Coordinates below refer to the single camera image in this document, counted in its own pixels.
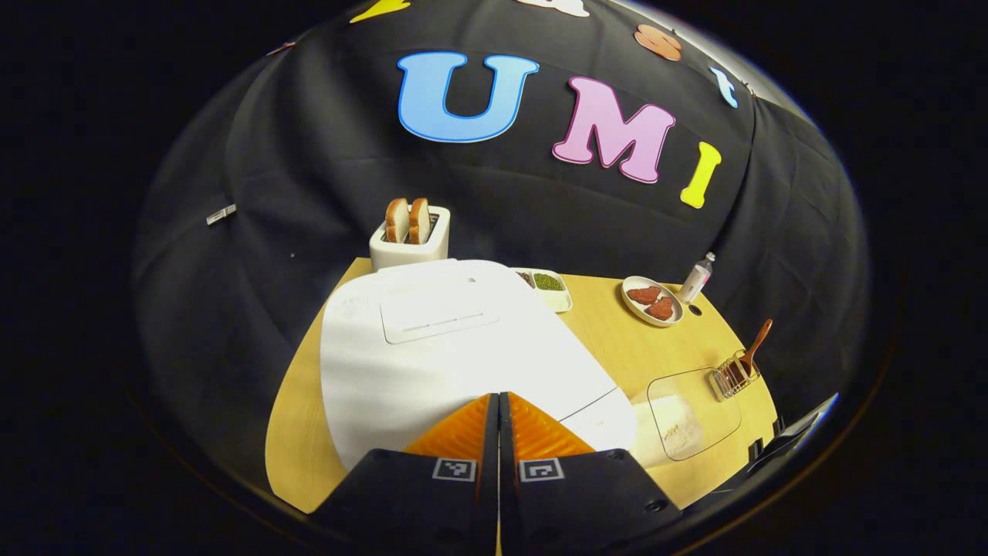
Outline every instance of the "spice bottle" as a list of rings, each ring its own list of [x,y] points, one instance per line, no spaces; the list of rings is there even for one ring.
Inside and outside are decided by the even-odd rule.
[[[690,304],[713,274],[713,253],[707,253],[706,258],[693,265],[693,271],[680,288],[679,298],[685,304]]]

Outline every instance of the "light blue letter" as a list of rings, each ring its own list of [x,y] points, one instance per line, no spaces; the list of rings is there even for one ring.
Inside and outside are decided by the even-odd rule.
[[[538,64],[525,58],[494,55],[484,65],[494,70],[490,103],[479,116],[464,118],[446,109],[453,70],[466,63],[458,52],[423,52],[398,60],[405,71],[398,97],[398,120],[412,134],[442,142],[475,142],[504,133],[518,116],[525,76]]]
[[[710,71],[717,76],[717,86],[720,87],[720,96],[724,97],[724,100],[727,101],[727,104],[731,105],[732,108],[737,108],[738,101],[736,101],[734,96],[731,95],[731,91],[734,90],[734,85],[731,85],[731,82],[727,80],[727,76],[724,75],[723,71],[720,71],[716,67],[712,67]]]

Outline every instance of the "black fabric backdrop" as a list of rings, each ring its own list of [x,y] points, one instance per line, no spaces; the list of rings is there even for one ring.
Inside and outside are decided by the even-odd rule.
[[[349,25],[366,6],[355,8],[245,69],[192,121],[146,198],[133,287],[161,401],[217,463],[267,487],[265,431],[288,364],[394,197],[449,208],[450,256],[460,259],[681,282],[713,250],[704,293],[741,340],[776,322],[759,361],[783,418],[841,389],[865,327],[869,271],[837,156],[813,126],[733,76],[739,107],[728,107],[693,46],[683,42],[680,62],[661,59],[632,37],[651,22],[585,5],[590,18],[432,0]],[[468,56],[450,85],[455,114],[486,108],[487,55],[527,57],[540,70],[504,134],[431,142],[396,114],[397,60],[426,50]],[[658,183],[603,168],[593,144],[590,164],[552,156],[577,75],[614,87],[626,118],[645,103],[675,115]],[[696,210],[679,194],[700,140],[723,161]],[[206,226],[232,203],[234,216]]]

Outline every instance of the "seasoning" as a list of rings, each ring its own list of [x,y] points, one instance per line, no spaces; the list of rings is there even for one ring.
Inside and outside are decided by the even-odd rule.
[[[525,281],[526,281],[526,282],[527,282],[527,283],[528,283],[528,284],[529,284],[530,286],[532,286],[533,288],[535,287],[535,284],[533,284],[533,283],[532,283],[532,277],[531,277],[531,276],[529,276],[529,275],[528,275],[527,273],[525,273],[525,272],[519,272],[519,273],[518,273],[518,275],[519,275],[519,276],[521,276],[522,278],[524,278],[524,279],[525,279]]]
[[[536,273],[535,285],[538,286],[540,290],[554,290],[557,292],[561,292],[563,290],[562,284],[548,274]]]

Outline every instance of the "pink letter m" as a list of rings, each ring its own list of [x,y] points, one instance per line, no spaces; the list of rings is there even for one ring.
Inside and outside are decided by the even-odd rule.
[[[601,163],[610,168],[631,146],[631,156],[620,164],[625,176],[645,183],[659,180],[656,166],[662,142],[676,118],[665,110],[646,104],[627,122],[621,117],[614,89],[587,77],[573,77],[569,86],[576,89],[576,108],[566,140],[552,148],[560,160],[586,164],[594,159],[590,150],[590,133],[597,132]]]

